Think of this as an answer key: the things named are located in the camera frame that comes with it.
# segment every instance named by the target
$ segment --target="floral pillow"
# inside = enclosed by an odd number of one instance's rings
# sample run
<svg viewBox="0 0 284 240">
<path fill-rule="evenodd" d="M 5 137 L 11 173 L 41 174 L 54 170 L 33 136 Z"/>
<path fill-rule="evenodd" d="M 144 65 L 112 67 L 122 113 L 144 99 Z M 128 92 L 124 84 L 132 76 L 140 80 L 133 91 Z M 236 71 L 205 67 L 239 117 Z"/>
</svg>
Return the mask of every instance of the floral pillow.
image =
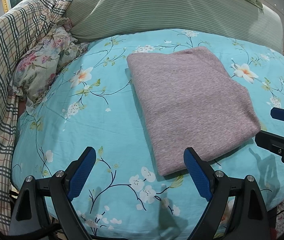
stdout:
<svg viewBox="0 0 284 240">
<path fill-rule="evenodd" d="M 12 90 L 23 99 L 28 99 L 27 105 L 36 105 L 42 101 L 52 85 L 56 74 L 63 67 L 87 51 L 88 43 L 75 44 L 67 31 L 70 21 L 63 18 L 54 25 L 49 33 L 18 63 L 12 78 Z"/>
</svg>

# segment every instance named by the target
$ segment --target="blue floral bed sheet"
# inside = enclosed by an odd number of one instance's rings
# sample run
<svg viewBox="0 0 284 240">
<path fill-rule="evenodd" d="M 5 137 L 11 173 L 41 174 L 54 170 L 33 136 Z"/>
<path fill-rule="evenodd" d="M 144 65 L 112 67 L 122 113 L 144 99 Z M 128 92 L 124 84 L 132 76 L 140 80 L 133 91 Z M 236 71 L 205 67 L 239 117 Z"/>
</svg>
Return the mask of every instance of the blue floral bed sheet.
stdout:
<svg viewBox="0 0 284 240">
<path fill-rule="evenodd" d="M 36 111 L 21 116 L 13 184 L 20 188 L 28 175 L 45 178 L 64 170 L 92 146 L 97 151 L 96 163 L 72 202 L 90 234 L 186 239 L 207 203 L 187 172 L 165 178 L 157 174 L 126 56 L 168 54 L 197 46 L 207 47 L 229 75 L 247 87 L 262 129 L 284 136 L 284 122 L 270 116 L 272 107 L 284 108 L 284 57 L 280 53 L 191 30 L 119 35 L 91 43 L 84 56 L 61 71 Z M 253 175 L 268 209 L 284 199 L 281 158 L 258 148 L 253 139 L 213 161 L 212 167 L 236 178 Z M 47 205 L 54 215 L 50 198 Z"/>
</svg>

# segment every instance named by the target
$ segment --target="plaid comforter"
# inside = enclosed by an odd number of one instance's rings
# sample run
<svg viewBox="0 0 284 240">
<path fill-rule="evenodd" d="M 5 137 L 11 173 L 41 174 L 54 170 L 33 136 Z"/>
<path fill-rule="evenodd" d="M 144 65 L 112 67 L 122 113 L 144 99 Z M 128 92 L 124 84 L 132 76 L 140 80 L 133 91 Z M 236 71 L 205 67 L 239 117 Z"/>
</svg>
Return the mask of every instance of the plaid comforter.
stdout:
<svg viewBox="0 0 284 240">
<path fill-rule="evenodd" d="M 20 57 L 43 38 L 73 0 L 23 0 L 0 17 L 0 231 L 10 225 L 10 173 L 18 98 L 7 86 Z"/>
</svg>

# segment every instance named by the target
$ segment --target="pink folded towel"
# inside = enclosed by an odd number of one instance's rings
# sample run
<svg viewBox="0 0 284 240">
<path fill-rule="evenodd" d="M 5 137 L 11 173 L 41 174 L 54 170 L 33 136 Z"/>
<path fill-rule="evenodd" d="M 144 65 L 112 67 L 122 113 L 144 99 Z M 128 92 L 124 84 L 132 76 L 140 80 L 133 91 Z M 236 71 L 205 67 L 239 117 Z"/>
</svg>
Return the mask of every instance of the pink folded towel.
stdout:
<svg viewBox="0 0 284 240">
<path fill-rule="evenodd" d="M 185 168 L 187 147 L 210 161 L 261 130 L 247 89 L 207 48 L 133 53 L 127 61 L 160 175 Z"/>
</svg>

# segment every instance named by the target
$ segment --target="white flower print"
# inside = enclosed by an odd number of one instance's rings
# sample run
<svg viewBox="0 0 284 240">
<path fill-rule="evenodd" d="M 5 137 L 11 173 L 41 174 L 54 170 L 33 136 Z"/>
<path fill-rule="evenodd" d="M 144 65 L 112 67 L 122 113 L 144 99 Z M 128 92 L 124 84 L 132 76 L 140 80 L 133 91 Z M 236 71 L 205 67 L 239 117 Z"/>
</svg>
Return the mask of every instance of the white flower print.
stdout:
<svg viewBox="0 0 284 240">
<path fill-rule="evenodd" d="M 173 215 L 179 216 L 180 215 L 180 209 L 179 207 L 173 205 Z"/>
<path fill-rule="evenodd" d="M 269 56 L 261 54 L 261 58 L 264 60 L 269 61 Z"/>
<path fill-rule="evenodd" d="M 248 66 L 248 64 L 244 63 L 240 66 L 235 63 L 232 64 L 231 67 L 234 69 L 234 76 L 242 77 L 251 84 L 253 84 L 254 78 L 258 78 L 258 75 L 250 71 L 250 67 Z"/>
<path fill-rule="evenodd" d="M 76 213 L 77 213 L 77 215 L 78 215 L 79 217 L 85 218 L 85 214 L 81 213 L 80 210 L 77 210 Z"/>
<path fill-rule="evenodd" d="M 71 88 L 76 87 L 78 84 L 80 84 L 81 82 L 85 82 L 88 81 L 92 78 L 92 75 L 90 74 L 90 72 L 93 70 L 92 67 L 89 67 L 86 70 L 80 69 L 76 72 L 76 74 L 69 79 L 69 82 L 71 82 Z"/>
<path fill-rule="evenodd" d="M 141 53 L 141 52 L 146 53 L 153 50 L 155 50 L 155 48 L 151 45 L 145 45 L 144 47 L 138 46 L 137 49 L 134 51 L 134 53 Z"/>
<path fill-rule="evenodd" d="M 279 80 L 280 80 L 281 85 L 284 86 L 284 78 L 283 77 L 279 77 Z"/>
<path fill-rule="evenodd" d="M 46 161 L 51 163 L 53 161 L 53 152 L 51 150 L 47 150 L 45 153 Z"/>
<path fill-rule="evenodd" d="M 85 223 L 91 228 L 98 228 L 99 227 L 97 223 L 95 223 L 94 221 L 92 221 L 90 219 L 85 221 Z"/>
<path fill-rule="evenodd" d="M 141 204 L 137 204 L 137 210 L 142 210 L 143 206 Z"/>
<path fill-rule="evenodd" d="M 170 204 L 170 202 L 169 202 L 169 200 L 168 200 L 167 197 L 164 198 L 164 199 L 162 199 L 162 200 L 161 200 L 161 203 L 162 203 L 162 208 L 167 208 L 168 205 Z"/>
<path fill-rule="evenodd" d="M 190 30 L 183 30 L 182 33 L 184 33 L 188 37 L 197 37 L 198 33 Z"/>
<path fill-rule="evenodd" d="M 276 97 L 271 97 L 269 99 L 274 107 L 281 108 L 281 101 Z"/>
<path fill-rule="evenodd" d="M 139 175 L 132 176 L 129 179 L 129 183 L 131 184 L 132 189 L 134 189 L 136 192 L 141 191 L 141 189 L 144 187 L 144 181 L 139 179 Z"/>
<path fill-rule="evenodd" d="M 146 203 L 152 204 L 155 200 L 156 195 L 155 190 L 152 189 L 151 185 L 147 185 L 144 190 L 140 191 L 140 199 Z"/>
<path fill-rule="evenodd" d="M 78 102 L 75 102 L 75 103 L 69 105 L 69 107 L 68 107 L 68 109 L 67 109 L 67 112 L 66 112 L 66 114 L 65 114 L 65 118 L 68 118 L 68 117 L 70 117 L 71 115 L 77 114 L 78 111 L 79 111 L 79 109 L 80 109 L 80 105 L 79 105 Z"/>
<path fill-rule="evenodd" d="M 118 224 L 118 225 L 120 225 L 120 224 L 122 223 L 122 220 L 117 220 L 116 218 L 112 218 L 112 219 L 110 220 L 110 222 L 111 222 L 112 224 Z"/>
<path fill-rule="evenodd" d="M 149 171 L 146 167 L 142 167 L 141 169 L 142 176 L 148 181 L 153 182 L 155 181 L 155 174 Z"/>
</svg>

